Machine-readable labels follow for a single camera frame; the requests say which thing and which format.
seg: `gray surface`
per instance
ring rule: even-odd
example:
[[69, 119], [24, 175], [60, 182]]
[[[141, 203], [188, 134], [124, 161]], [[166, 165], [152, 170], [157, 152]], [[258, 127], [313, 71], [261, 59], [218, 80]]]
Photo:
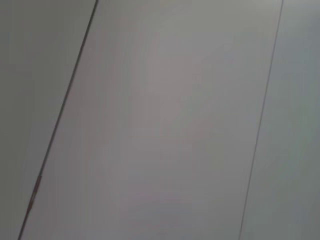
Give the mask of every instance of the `gray surface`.
[[320, 239], [320, 1], [285, 0], [243, 240]]
[[0, 3], [0, 239], [16, 240], [93, 0]]
[[280, 0], [101, 1], [24, 240], [237, 240]]

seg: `white surface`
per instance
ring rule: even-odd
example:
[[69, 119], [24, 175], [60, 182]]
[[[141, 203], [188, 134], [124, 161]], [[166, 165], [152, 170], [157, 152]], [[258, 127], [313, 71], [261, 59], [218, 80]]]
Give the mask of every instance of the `white surface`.
[[24, 240], [237, 240], [280, 0], [101, 1]]
[[320, 239], [320, 1], [284, 0], [243, 240]]
[[0, 239], [16, 240], [93, 0], [0, 3]]

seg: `white panel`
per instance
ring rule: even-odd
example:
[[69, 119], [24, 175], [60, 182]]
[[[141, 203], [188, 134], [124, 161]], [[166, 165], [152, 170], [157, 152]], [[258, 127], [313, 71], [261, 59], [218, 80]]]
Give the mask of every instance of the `white panel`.
[[320, 1], [285, 0], [243, 240], [320, 239]]
[[236, 240], [280, 0], [101, 1], [25, 240]]
[[94, 0], [0, 2], [0, 239], [16, 240]]

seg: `dark line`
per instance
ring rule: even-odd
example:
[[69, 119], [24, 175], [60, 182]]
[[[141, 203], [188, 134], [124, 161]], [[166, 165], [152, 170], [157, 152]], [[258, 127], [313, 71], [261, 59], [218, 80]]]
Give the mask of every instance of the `dark line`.
[[41, 177], [42, 177], [42, 173], [43, 173], [45, 165], [47, 163], [48, 156], [49, 156], [49, 153], [50, 153], [50, 149], [51, 149], [52, 144], [54, 142], [54, 139], [55, 139], [55, 136], [56, 136], [56, 132], [57, 132], [60, 120], [61, 120], [61, 116], [62, 116], [63, 111], [65, 109], [65, 105], [66, 105], [66, 102], [67, 102], [67, 99], [68, 99], [72, 84], [73, 84], [75, 76], [76, 76], [76, 72], [77, 72], [78, 65], [79, 65], [79, 62], [80, 62], [80, 59], [81, 59], [81, 55], [82, 55], [83, 49], [85, 47], [86, 40], [87, 40], [89, 31], [90, 31], [90, 27], [91, 27], [91, 24], [92, 24], [92, 21], [93, 21], [93, 18], [94, 18], [96, 9], [97, 9], [98, 1], [99, 0], [95, 0], [94, 6], [93, 6], [93, 9], [92, 9], [92, 13], [91, 13], [91, 16], [90, 16], [90, 19], [89, 19], [89, 23], [88, 23], [88, 25], [86, 27], [86, 31], [85, 31], [85, 34], [84, 34], [84, 37], [83, 37], [83, 40], [82, 40], [82, 44], [81, 44], [78, 56], [77, 56], [76, 61], [75, 61], [75, 65], [74, 65], [74, 68], [73, 68], [73, 71], [72, 71], [72, 75], [71, 75], [71, 78], [70, 78], [70, 81], [69, 81], [69, 85], [68, 85], [66, 93], [64, 95], [63, 102], [62, 102], [62, 105], [61, 105], [61, 108], [60, 108], [60, 112], [59, 112], [58, 118], [56, 120], [56, 123], [54, 125], [54, 129], [53, 129], [53, 132], [52, 132], [48, 147], [46, 149], [46, 153], [45, 153], [45, 156], [44, 156], [44, 159], [43, 159], [40, 171], [39, 171], [39, 175], [38, 175], [36, 183], [35, 183], [35, 185], [33, 187], [33, 191], [32, 191], [32, 194], [31, 194], [31, 197], [30, 197], [30, 200], [29, 200], [29, 204], [28, 204], [28, 207], [27, 207], [27, 210], [26, 210], [26, 213], [25, 213], [25, 216], [24, 216], [24, 220], [23, 220], [23, 223], [22, 223], [22, 226], [21, 226], [21, 229], [20, 229], [20, 233], [19, 233], [19, 236], [18, 236], [17, 240], [21, 240], [21, 238], [22, 238], [22, 234], [24, 232], [24, 229], [25, 229], [25, 226], [26, 226], [26, 223], [27, 223], [27, 219], [28, 219], [30, 210], [32, 208], [34, 199], [36, 197], [37, 190], [39, 188], [40, 180], [41, 180]]
[[245, 213], [246, 213], [246, 209], [247, 209], [249, 188], [250, 188], [251, 177], [252, 177], [252, 172], [253, 172], [253, 168], [254, 168], [254, 161], [255, 161], [255, 158], [256, 158], [256, 152], [257, 152], [259, 134], [260, 134], [260, 129], [261, 129], [262, 117], [263, 117], [263, 113], [264, 113], [264, 109], [265, 109], [265, 105], [266, 105], [267, 91], [268, 91], [270, 75], [271, 75], [271, 68], [272, 68], [272, 63], [273, 63], [275, 49], [276, 49], [276, 43], [277, 43], [277, 38], [278, 38], [278, 32], [279, 32], [279, 26], [280, 26], [280, 18], [281, 18], [281, 14], [282, 14], [283, 5], [284, 5], [284, 0], [281, 1], [279, 19], [278, 19], [278, 23], [277, 23], [277, 27], [276, 27], [276, 32], [275, 32], [275, 39], [274, 39], [272, 55], [271, 55], [271, 60], [270, 60], [270, 68], [269, 68], [268, 78], [267, 78], [266, 86], [265, 86], [262, 109], [261, 109], [260, 120], [259, 120], [259, 125], [258, 125], [258, 132], [257, 132], [256, 139], [255, 139], [255, 146], [254, 146], [253, 157], [252, 157], [252, 162], [251, 162], [251, 169], [250, 169], [250, 174], [249, 174], [248, 187], [246, 189], [246, 195], [245, 195], [245, 200], [244, 200], [244, 207], [243, 207], [243, 213], [242, 213], [242, 219], [241, 219], [241, 225], [240, 225], [240, 232], [239, 232], [238, 240], [241, 239], [241, 235], [242, 235], [242, 231], [243, 231], [243, 227], [244, 227], [244, 220], [245, 220]]

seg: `white wall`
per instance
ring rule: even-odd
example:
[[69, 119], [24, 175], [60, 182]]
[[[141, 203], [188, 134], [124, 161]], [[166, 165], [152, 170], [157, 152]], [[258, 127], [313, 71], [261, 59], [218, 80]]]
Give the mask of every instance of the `white wall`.
[[320, 239], [320, 1], [284, 0], [243, 240]]
[[16, 240], [93, 0], [0, 3], [0, 239]]
[[237, 240], [280, 0], [100, 1], [24, 240]]

